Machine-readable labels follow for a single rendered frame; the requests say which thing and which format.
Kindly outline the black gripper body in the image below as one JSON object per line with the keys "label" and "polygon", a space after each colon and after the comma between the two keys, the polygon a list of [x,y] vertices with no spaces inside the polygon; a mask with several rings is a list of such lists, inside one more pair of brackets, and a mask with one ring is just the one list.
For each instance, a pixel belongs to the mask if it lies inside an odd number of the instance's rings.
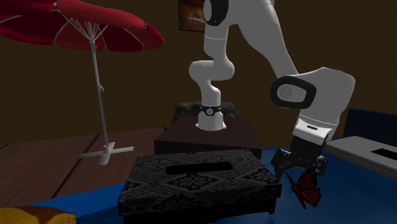
{"label": "black gripper body", "polygon": [[322,153],[324,145],[318,145],[294,136],[290,145],[290,161],[315,162]]}

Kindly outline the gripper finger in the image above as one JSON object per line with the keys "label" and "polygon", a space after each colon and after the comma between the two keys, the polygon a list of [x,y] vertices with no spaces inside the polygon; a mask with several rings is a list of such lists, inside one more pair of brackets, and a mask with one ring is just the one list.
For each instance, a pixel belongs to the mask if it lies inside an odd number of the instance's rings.
{"label": "gripper finger", "polygon": [[317,157],[316,163],[314,164],[314,168],[316,170],[317,175],[323,175],[326,170],[326,166],[328,164],[328,159],[324,156]]}
{"label": "gripper finger", "polygon": [[287,169],[292,168],[293,164],[289,161],[289,156],[291,153],[289,151],[285,151],[281,148],[278,148],[275,151],[273,158],[271,159],[271,165],[274,168],[275,174],[274,176],[280,180],[282,178],[283,172]]}

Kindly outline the red butterfly figure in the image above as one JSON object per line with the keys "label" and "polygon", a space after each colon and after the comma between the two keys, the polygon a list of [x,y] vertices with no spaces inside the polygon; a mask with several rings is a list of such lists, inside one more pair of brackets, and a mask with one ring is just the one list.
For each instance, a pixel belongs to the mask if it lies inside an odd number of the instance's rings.
{"label": "red butterfly figure", "polygon": [[293,181],[287,172],[285,174],[290,182],[291,191],[296,195],[301,206],[306,209],[305,203],[308,203],[312,207],[317,207],[321,200],[321,189],[318,187],[316,169],[314,167],[306,169],[297,181]]}

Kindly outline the grey tissue box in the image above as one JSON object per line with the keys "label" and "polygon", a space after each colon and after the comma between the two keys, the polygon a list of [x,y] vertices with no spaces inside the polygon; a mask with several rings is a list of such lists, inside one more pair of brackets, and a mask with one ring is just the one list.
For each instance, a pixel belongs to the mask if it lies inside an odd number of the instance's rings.
{"label": "grey tissue box", "polygon": [[359,136],[328,141],[324,151],[397,181],[397,147]]}

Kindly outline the black patterned tissue box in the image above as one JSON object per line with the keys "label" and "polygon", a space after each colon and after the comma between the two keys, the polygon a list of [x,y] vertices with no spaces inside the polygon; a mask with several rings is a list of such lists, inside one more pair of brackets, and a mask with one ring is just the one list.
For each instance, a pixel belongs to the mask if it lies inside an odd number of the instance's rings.
{"label": "black patterned tissue box", "polygon": [[118,198],[124,224],[206,224],[274,213],[279,180],[249,151],[139,157]]}

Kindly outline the dark brown robot stand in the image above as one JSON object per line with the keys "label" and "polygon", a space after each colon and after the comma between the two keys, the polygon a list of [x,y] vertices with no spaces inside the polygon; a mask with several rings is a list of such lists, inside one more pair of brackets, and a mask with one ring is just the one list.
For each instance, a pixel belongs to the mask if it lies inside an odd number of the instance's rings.
{"label": "dark brown robot stand", "polygon": [[264,147],[247,118],[225,118],[226,128],[219,131],[201,130],[197,121],[197,116],[179,118],[154,140],[155,154],[247,149],[261,158]]}

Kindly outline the red parasol with white pole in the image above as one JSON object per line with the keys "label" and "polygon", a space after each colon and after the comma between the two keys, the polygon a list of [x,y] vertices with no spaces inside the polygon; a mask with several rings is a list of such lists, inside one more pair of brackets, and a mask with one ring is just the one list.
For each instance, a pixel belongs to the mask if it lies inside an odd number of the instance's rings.
{"label": "red parasol with white pole", "polygon": [[82,0],[0,0],[0,36],[90,51],[99,95],[104,88],[98,75],[98,51],[156,50],[164,42],[162,35],[143,19]]}

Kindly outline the yellow brown rounded block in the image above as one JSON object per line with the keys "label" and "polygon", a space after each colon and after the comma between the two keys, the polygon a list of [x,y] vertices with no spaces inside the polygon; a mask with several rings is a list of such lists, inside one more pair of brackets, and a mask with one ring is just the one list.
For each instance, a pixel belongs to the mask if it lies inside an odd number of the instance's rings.
{"label": "yellow brown rounded block", "polygon": [[0,207],[0,224],[76,224],[76,216],[52,207]]}

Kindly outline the orange wall picture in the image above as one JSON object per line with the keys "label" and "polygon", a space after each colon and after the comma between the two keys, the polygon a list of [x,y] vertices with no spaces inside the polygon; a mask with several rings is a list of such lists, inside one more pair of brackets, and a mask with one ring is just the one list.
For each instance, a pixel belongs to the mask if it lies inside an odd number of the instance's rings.
{"label": "orange wall picture", "polygon": [[178,0],[178,26],[180,31],[204,32],[203,5],[205,0]]}

